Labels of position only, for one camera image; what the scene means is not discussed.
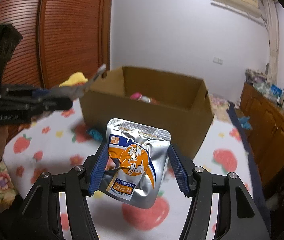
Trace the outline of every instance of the cardboard box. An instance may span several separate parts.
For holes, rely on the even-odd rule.
[[[154,105],[130,99],[140,92]],[[98,78],[80,99],[85,122],[106,134],[112,118],[168,130],[185,156],[200,148],[213,113],[202,79],[148,68],[124,66]]]

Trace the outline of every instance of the red flower print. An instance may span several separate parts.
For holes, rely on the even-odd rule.
[[[42,151],[38,151],[33,155],[33,159],[35,159],[36,162],[42,160],[42,157],[43,157]]]
[[[23,136],[19,137],[14,145],[13,145],[13,152],[14,153],[21,153],[23,151],[25,151],[29,146],[30,146],[30,141],[31,141],[31,137],[27,138],[26,134],[23,134]]]
[[[237,159],[231,150],[216,149],[213,152],[213,159],[221,164],[226,172],[235,171],[237,168]]]
[[[38,179],[42,172],[48,171],[46,168],[36,168],[33,172],[33,177],[31,178],[31,184]]]
[[[44,127],[44,128],[42,129],[42,134],[47,134],[50,130],[51,130],[51,129],[50,129],[49,126]]]
[[[246,187],[247,191],[248,191],[248,192],[250,192],[250,190],[251,190],[251,189],[250,189],[250,186],[248,185],[248,183],[247,183],[247,182],[246,182],[246,183],[244,183],[244,186]]]
[[[236,128],[233,128],[232,131],[229,132],[231,137],[234,137],[238,142],[242,141],[240,133]]]
[[[111,157],[109,157],[108,161],[107,161],[107,164],[106,164],[106,167],[105,167],[105,170],[108,171],[108,170],[112,170],[115,168],[115,163],[114,161],[112,160]]]
[[[79,154],[73,155],[70,157],[71,166],[82,165],[84,158],[81,157]]]
[[[67,217],[66,213],[61,213],[61,225],[63,230],[69,230],[69,218]]]
[[[215,231],[216,231],[216,223],[212,226],[212,231],[215,233]]]
[[[82,143],[91,139],[91,136],[86,133],[87,127],[85,124],[78,124],[72,131],[74,132],[74,136],[72,138],[72,142]]]
[[[143,231],[159,226],[167,217],[170,207],[163,197],[157,197],[149,209],[142,209],[128,204],[122,204],[124,220],[135,228]]]
[[[23,176],[23,172],[24,172],[24,167],[19,166],[19,167],[17,167],[17,170],[15,171],[15,175],[17,175],[18,177],[21,178]]]
[[[73,108],[71,108],[70,110],[67,110],[67,111],[63,111],[61,113],[61,116],[64,116],[64,118],[67,118],[67,117],[69,117],[72,114],[75,114],[75,111],[74,111]]]
[[[173,178],[175,178],[175,174],[172,167],[167,168],[167,173],[170,174]]]

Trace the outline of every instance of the white bedsheet with strawberry print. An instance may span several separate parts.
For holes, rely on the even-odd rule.
[[[77,100],[71,110],[55,112],[33,123],[8,143],[3,159],[13,184],[23,198],[43,171],[64,173],[95,154],[100,143],[86,135],[85,131]],[[194,163],[215,174],[236,172],[253,196],[247,153],[232,124],[214,119]],[[87,201],[101,240],[177,240],[191,199],[179,191],[174,173],[168,168],[157,200],[150,209],[124,204],[100,191]],[[214,194],[206,239],[214,238],[217,208],[218,195]],[[64,238],[72,239],[64,193],[60,193],[60,210]]]

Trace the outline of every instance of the silver snack pouch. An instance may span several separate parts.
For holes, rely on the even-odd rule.
[[[162,182],[170,133],[114,118],[107,124],[106,138],[110,157],[99,190],[127,204],[150,208]]]

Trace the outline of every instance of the orange label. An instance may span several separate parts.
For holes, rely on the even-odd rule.
[[[129,194],[129,195],[132,193],[132,190],[133,190],[132,187],[123,186],[123,185],[121,185],[121,184],[119,184],[117,182],[114,183],[112,188],[114,188],[118,192]]]

